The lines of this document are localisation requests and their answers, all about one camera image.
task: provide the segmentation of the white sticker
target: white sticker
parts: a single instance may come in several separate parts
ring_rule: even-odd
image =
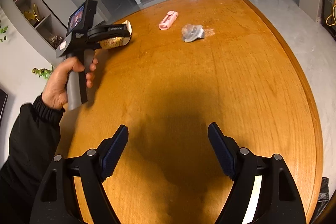
[[[67,44],[67,41],[64,40],[64,41],[61,43],[61,45],[59,45],[59,50],[60,50],[60,51],[63,50],[63,49],[65,48],[66,44]]]

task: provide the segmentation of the ribbed cuff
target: ribbed cuff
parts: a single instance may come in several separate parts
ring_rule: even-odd
[[[41,96],[37,97],[33,103],[33,107],[37,115],[53,125],[58,125],[62,119],[63,113],[65,112],[64,108],[61,110],[52,109],[44,104]]]

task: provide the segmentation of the blue gripper pad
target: blue gripper pad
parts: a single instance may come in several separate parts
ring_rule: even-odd
[[[224,174],[234,180],[239,146],[233,138],[224,136],[215,122],[209,125],[208,138]]]
[[[128,128],[122,124],[112,138],[103,140],[97,148],[103,181],[113,174],[127,142]]]

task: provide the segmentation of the finger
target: finger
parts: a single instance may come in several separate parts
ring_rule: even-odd
[[[77,57],[69,57],[65,61],[59,64],[56,68],[61,73],[68,73],[73,70],[75,72],[81,72],[85,69],[84,65],[78,60]]]
[[[95,79],[95,74],[92,72],[89,72],[85,75],[86,80],[93,81]]]
[[[90,81],[90,80],[88,80],[88,81],[86,81],[86,85],[87,85],[87,87],[90,89],[90,88],[93,87],[93,82]]]
[[[95,69],[97,68],[97,66],[95,64],[91,64],[90,65],[90,71],[95,71]]]

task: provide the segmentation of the wooden table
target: wooden table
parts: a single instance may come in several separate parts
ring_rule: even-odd
[[[169,10],[179,17],[161,31]],[[232,182],[208,141],[211,122],[256,155],[280,153],[309,220],[322,177],[320,121],[301,67],[270,22],[248,0],[169,0],[126,19],[130,43],[98,52],[92,103],[65,115],[60,145],[79,156],[120,124],[129,128],[104,182],[121,223],[216,221]],[[183,42],[188,23],[203,25],[206,38]],[[76,188],[92,223],[78,179]]]

